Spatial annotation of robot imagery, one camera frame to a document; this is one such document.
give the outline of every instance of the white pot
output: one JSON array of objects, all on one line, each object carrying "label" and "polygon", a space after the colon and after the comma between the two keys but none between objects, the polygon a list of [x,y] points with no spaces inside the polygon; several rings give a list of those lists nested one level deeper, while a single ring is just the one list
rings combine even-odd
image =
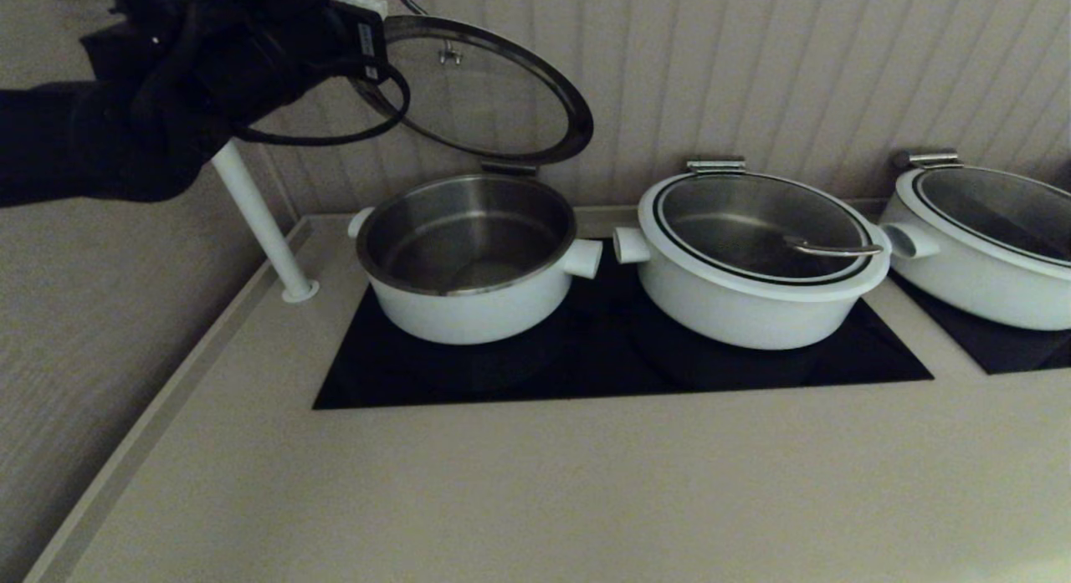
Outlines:
[{"label": "white pot", "polygon": [[[536,182],[501,178],[495,176],[470,176],[482,182],[516,184],[557,197],[552,190]],[[452,178],[425,184],[399,198],[416,195],[422,189],[434,189],[435,183],[458,183],[468,178]],[[396,281],[379,278],[367,263],[366,251],[361,251],[365,222],[374,212],[366,208],[350,222],[349,236],[358,239],[358,255],[368,273],[372,289],[379,304],[398,328],[410,334],[436,343],[471,345],[498,341],[521,333],[543,319],[557,309],[569,292],[573,275],[594,278],[602,255],[602,243],[594,240],[574,238],[572,210],[561,199],[568,212],[569,226],[563,233],[560,256],[544,264],[537,270],[525,272],[506,283],[486,288],[468,288],[451,293],[419,292],[406,288]]]},{"label": "white pot", "polygon": [[[1029,178],[981,167],[960,170],[964,176],[997,174],[1001,182],[1021,182],[1027,191],[1043,186],[1038,190],[1051,194],[1056,204],[1071,205],[1071,194]],[[892,240],[893,269],[934,297],[992,322],[1032,330],[1071,328],[1071,263],[1002,244],[939,212],[920,195],[917,182],[925,174],[918,168],[901,175],[881,214],[880,226]],[[984,192],[981,186],[977,190],[979,195]],[[1014,198],[1009,193],[1008,199]],[[1071,228],[1071,219],[1052,216],[1062,216],[1062,225]]]},{"label": "white pot", "polygon": [[614,248],[620,263],[637,263],[639,282],[651,300],[667,315],[700,334],[737,346],[788,349],[826,339],[844,323],[856,300],[879,285],[889,269],[889,240],[845,203],[806,185],[793,184],[833,203],[871,242],[884,249],[858,257],[849,274],[799,281],[756,280],[733,268],[713,267],[689,254],[660,225],[660,193],[692,174],[664,180],[650,188],[639,203],[640,228],[618,228]]}]

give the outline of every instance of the beige countertop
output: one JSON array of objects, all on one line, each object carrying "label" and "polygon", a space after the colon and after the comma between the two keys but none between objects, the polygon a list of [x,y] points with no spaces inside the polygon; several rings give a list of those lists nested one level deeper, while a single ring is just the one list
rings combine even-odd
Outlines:
[{"label": "beige countertop", "polygon": [[1071,581],[1071,370],[987,376],[887,281],[933,382],[313,412],[346,221],[303,220],[317,297],[261,269],[27,581]]}]

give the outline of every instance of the pot rim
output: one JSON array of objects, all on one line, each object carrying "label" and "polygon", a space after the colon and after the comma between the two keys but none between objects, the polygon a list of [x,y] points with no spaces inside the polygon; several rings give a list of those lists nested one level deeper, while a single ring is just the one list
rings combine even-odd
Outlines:
[{"label": "pot rim", "polygon": [[[702,175],[704,177],[710,177],[739,174],[712,173]],[[672,238],[669,238],[668,235],[661,228],[655,212],[658,197],[662,191],[677,181],[698,177],[698,174],[692,173],[664,179],[649,188],[647,192],[644,193],[644,196],[639,201],[638,214],[639,226],[643,229],[647,241],[653,248],[658,249],[658,251],[670,261],[702,278],[703,280],[739,293],[773,300],[790,302],[832,302],[845,299],[855,299],[881,283],[889,271],[889,254],[891,252],[891,244],[886,235],[880,231],[877,226],[871,224],[865,218],[861,216],[861,214],[842,200],[804,183],[765,174],[748,173],[745,175],[758,176],[766,179],[774,179],[781,182],[790,183],[833,203],[841,209],[845,210],[846,214],[853,218],[853,220],[873,238],[874,243],[881,245],[885,251],[880,252],[878,255],[870,257],[870,260],[865,266],[855,270],[848,276],[845,278],[843,271],[838,272],[838,278],[828,282],[815,279],[800,279],[800,282],[804,282],[804,284],[794,284],[790,281],[780,282],[775,279],[745,276],[727,269],[713,267],[689,254]]]},{"label": "pot rim", "polygon": [[[995,173],[1000,175],[1006,175],[1016,179],[1022,179],[1030,183],[1040,183],[1046,188],[1055,190],[1060,194],[1068,195],[1071,198],[1071,194],[1064,192],[1062,190],[1050,185],[1047,183],[1030,179],[1028,177],[1010,174],[1008,171],[1001,171],[999,169],[991,169],[985,167],[964,167],[976,170],[983,170],[989,173]],[[1028,256],[1024,251],[1019,249],[1012,249],[1006,244],[993,240],[989,237],[982,236],[980,234],[968,231],[964,228],[962,224],[953,223],[950,219],[935,210],[931,207],[920,195],[916,180],[922,174],[929,171],[930,169],[915,168],[910,169],[896,179],[896,196],[904,203],[909,211],[915,213],[919,219],[930,224],[937,231],[940,231],[945,236],[948,236],[952,240],[955,240],[962,244],[967,244],[967,246],[975,249],[985,255],[989,255],[998,260],[1005,261],[1010,266],[1019,267],[1021,269],[1026,269],[1036,273],[1041,273],[1044,275],[1050,275],[1052,278],[1058,278],[1062,280],[1071,281],[1071,261],[1058,261],[1055,259],[1047,259],[1041,256]]]},{"label": "pot rim", "polygon": [[[432,190],[433,188],[442,185],[444,183],[476,181],[476,180],[492,180],[494,182],[515,183],[518,185],[525,185],[532,190],[538,190],[540,192],[543,192],[544,194],[549,196],[553,200],[558,203],[558,205],[562,208],[563,212],[565,213],[568,225],[562,241],[558,244],[555,251],[552,252],[550,255],[546,257],[543,261],[541,261],[539,265],[504,282],[500,282],[498,284],[493,284],[489,286],[471,286],[471,287],[465,287],[446,292],[433,290],[428,288],[421,288],[418,286],[413,286],[408,282],[406,282],[405,280],[402,280],[399,278],[394,278],[393,275],[389,274],[386,270],[379,267],[377,263],[375,263],[375,260],[372,258],[372,255],[368,253],[368,234],[371,229],[375,226],[376,221],[378,221],[379,216],[382,213],[386,213],[388,209],[397,205],[398,203],[402,203],[403,200],[405,200],[410,196]],[[569,248],[572,245],[573,240],[575,239],[576,239],[576,215],[573,212],[573,206],[570,206],[570,203],[567,201],[565,197],[562,196],[561,193],[559,193],[557,190],[544,183],[540,183],[539,181],[536,181],[533,179],[525,179],[522,177],[513,177],[500,174],[466,174],[466,175],[452,176],[448,178],[436,179],[433,181],[421,183],[420,185],[417,185],[405,192],[402,192],[401,194],[392,196],[386,203],[377,206],[375,210],[372,211],[372,214],[368,215],[368,219],[364,222],[363,225],[361,225],[361,230],[358,233],[356,242],[357,242],[357,259],[359,259],[361,267],[364,268],[365,272],[368,274],[369,278],[376,280],[380,284],[390,286],[392,288],[395,288],[404,293],[412,293],[416,295],[425,295],[432,297],[470,297],[474,295],[484,295],[487,293],[494,293],[496,290],[501,290],[504,288],[509,288],[511,286],[515,286],[517,284],[521,284],[522,282],[525,282],[543,273],[544,271],[550,269],[552,267],[555,267],[556,265],[558,265],[559,261],[561,261],[562,257],[564,257],[565,253],[569,251]]]}]

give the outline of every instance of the white ceramic pot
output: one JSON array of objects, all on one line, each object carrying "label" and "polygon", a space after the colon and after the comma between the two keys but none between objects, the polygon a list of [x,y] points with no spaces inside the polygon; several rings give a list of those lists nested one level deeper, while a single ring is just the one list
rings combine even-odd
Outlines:
[{"label": "white ceramic pot", "polygon": [[[815,275],[761,274],[731,260],[720,260],[716,229],[700,230],[706,239],[693,241],[689,241],[687,233],[678,234],[675,229],[708,216],[702,213],[703,196],[687,197],[684,204],[696,205],[697,214],[677,218],[677,224],[666,213],[665,193],[679,182],[695,179],[707,180],[711,196],[716,199],[724,196],[720,188],[726,180],[734,179],[734,183],[739,184],[739,188],[726,190],[739,191],[739,195],[712,207],[712,212],[726,208],[729,211],[769,211],[776,229],[814,238],[815,243],[821,243],[816,235],[839,227],[844,230],[841,237],[854,235],[857,244],[880,252],[835,261],[840,265],[824,261],[829,271],[815,271]],[[789,210],[794,201],[804,208],[800,209],[802,212],[786,213],[782,212],[782,207],[766,204],[775,200],[787,200]],[[749,215],[715,216],[731,223],[734,218],[746,221]],[[620,263],[638,264],[639,282],[654,304],[693,331],[748,348],[788,349],[826,339],[841,327],[856,300],[877,286],[889,269],[889,240],[880,229],[824,192],[772,176],[746,174],[722,179],[688,174],[669,178],[644,194],[639,203],[639,229],[618,228],[614,248]],[[706,240],[713,243],[709,250],[696,250],[696,244]],[[781,251],[783,246],[775,246],[782,243],[781,237],[773,240],[776,251]],[[759,244],[743,246],[743,253],[751,252],[755,256],[755,252],[761,250]],[[729,245],[728,250],[738,248]],[[772,264],[772,268],[770,271],[778,273],[776,264]]]},{"label": "white ceramic pot", "polygon": [[1071,250],[1071,194],[981,167],[915,168],[879,223],[893,269],[934,297],[1008,326],[1071,328],[1071,261],[1059,258]]},{"label": "white ceramic pot", "polygon": [[573,275],[594,278],[602,254],[601,242],[575,238],[560,195],[506,176],[424,184],[359,212],[349,236],[387,317],[452,345],[498,341],[546,319]]}]

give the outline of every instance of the black cord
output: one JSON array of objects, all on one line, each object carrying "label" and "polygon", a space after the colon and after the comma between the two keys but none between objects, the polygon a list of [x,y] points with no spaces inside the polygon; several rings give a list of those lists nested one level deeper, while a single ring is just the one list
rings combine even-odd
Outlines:
[{"label": "black cord", "polygon": [[245,141],[271,144],[274,146],[341,146],[343,144],[352,144],[355,141],[361,141],[376,137],[377,135],[382,135],[394,129],[394,126],[401,123],[402,119],[405,118],[405,114],[409,110],[410,94],[409,84],[406,83],[405,77],[402,76],[402,73],[399,73],[397,69],[387,64],[386,62],[376,63],[376,68],[387,73],[387,78],[394,81],[394,84],[398,87],[398,90],[402,92],[402,106],[398,107],[393,115],[391,115],[391,118],[374,128],[349,135],[313,137],[296,137],[265,133],[252,129],[248,125],[232,125],[231,131],[233,132],[235,137],[244,139]]}]

